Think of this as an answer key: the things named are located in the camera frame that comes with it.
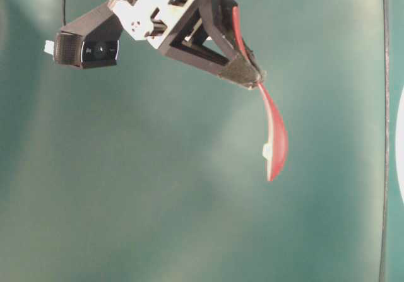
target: white plastic mount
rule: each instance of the white plastic mount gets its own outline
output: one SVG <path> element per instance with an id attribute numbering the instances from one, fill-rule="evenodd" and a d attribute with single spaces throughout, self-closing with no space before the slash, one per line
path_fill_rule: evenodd
<path id="1" fill-rule="evenodd" d="M 174 5 L 175 0 L 137 0 L 131 5 L 126 0 L 110 1 L 109 8 L 118 16 L 125 31 L 135 40 L 147 40 L 158 49 L 171 30 L 194 0 L 187 0 L 183 6 Z M 160 35 L 152 36 L 155 20 L 161 20 L 166 29 Z"/>

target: camera mount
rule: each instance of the camera mount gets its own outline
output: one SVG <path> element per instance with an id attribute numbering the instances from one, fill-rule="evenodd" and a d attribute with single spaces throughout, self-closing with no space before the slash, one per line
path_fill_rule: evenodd
<path id="1" fill-rule="evenodd" d="M 164 56 L 254 88 L 263 74 L 253 52 L 246 48 L 245 57 L 237 46 L 234 7 L 234 0 L 108 0 L 62 27 L 45 51 L 58 64 L 82 69 L 113 66 L 125 30 Z M 213 40 L 222 54 L 205 46 L 207 40 Z"/>

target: green backdrop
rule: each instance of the green backdrop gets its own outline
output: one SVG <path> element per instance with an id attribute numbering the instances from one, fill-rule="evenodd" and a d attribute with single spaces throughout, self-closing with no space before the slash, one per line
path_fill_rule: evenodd
<path id="1" fill-rule="evenodd" d="M 237 1 L 289 133 L 272 184 L 257 91 L 126 34 L 118 67 L 57 66 L 61 0 L 0 0 L 1 281 L 379 280 L 383 0 Z"/>
<path id="2" fill-rule="evenodd" d="M 389 0 L 391 144 L 386 264 L 388 281 L 392 282 L 404 281 L 404 204 L 397 183 L 395 162 L 396 118 L 400 95 L 404 89 L 403 8 L 404 0 Z"/>

